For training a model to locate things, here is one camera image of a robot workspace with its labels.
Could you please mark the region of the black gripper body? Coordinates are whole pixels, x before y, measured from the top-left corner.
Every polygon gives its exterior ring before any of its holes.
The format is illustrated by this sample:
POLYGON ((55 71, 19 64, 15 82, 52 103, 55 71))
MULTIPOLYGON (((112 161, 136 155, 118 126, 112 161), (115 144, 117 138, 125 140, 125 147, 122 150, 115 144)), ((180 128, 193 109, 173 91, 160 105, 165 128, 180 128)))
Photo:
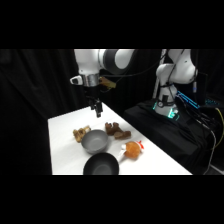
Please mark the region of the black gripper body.
POLYGON ((91 109, 95 109, 96 111, 102 110, 102 103, 99 100, 100 90, 98 86, 95 87, 85 87, 85 95, 89 102, 91 109))

